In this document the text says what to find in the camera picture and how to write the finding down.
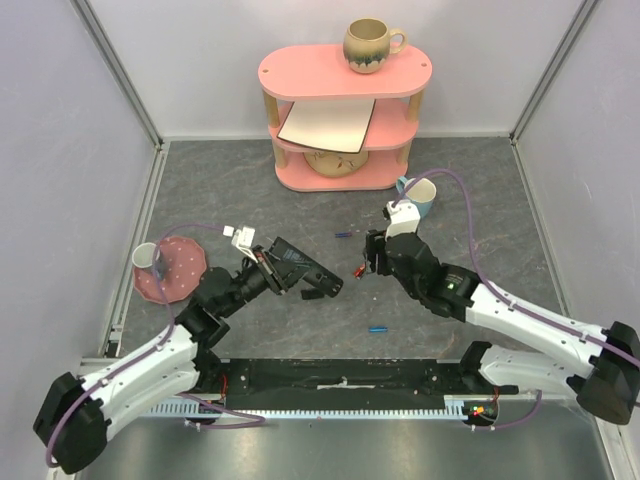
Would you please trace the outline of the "black remote control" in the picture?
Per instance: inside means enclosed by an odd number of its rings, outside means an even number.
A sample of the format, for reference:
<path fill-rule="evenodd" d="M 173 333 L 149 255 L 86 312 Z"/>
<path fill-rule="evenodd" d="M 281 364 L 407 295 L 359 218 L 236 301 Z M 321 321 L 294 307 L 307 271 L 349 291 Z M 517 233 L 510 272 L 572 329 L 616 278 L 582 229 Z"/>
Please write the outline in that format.
<path fill-rule="evenodd" d="M 322 294 L 334 298 L 340 293 L 344 282 L 339 276 L 283 238 L 277 237 L 268 252 Z"/>

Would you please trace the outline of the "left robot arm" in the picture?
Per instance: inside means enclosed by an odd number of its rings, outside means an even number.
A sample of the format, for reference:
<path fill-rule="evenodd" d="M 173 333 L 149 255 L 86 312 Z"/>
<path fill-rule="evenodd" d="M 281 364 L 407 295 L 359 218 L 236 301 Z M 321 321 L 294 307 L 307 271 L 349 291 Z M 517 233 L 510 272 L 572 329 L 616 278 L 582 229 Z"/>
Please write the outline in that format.
<path fill-rule="evenodd" d="M 220 371 L 210 350 L 228 332 L 226 318 L 267 290 L 283 294 L 308 270 L 299 255 L 255 247 L 236 274 L 208 269 L 178 317 L 133 353 L 84 378 L 56 378 L 33 424 L 47 466 L 76 473 L 153 405 L 192 388 L 215 389 Z"/>

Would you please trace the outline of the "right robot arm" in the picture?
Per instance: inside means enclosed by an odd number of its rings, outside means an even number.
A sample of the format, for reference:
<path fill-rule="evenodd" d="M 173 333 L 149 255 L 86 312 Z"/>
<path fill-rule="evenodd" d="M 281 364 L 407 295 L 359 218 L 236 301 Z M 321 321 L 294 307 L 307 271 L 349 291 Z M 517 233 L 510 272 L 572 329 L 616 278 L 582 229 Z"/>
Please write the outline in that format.
<path fill-rule="evenodd" d="M 633 327 L 579 322 L 501 292 L 472 270 L 440 262 L 415 233 L 389 237 L 370 230 L 364 256 L 372 272 L 393 276 L 434 315 L 534 349 L 520 360 L 491 346 L 473 353 L 457 371 L 465 391 L 481 393 L 491 384 L 544 390 L 558 381 L 590 414 L 617 425 L 630 422 L 639 396 L 639 335 Z"/>

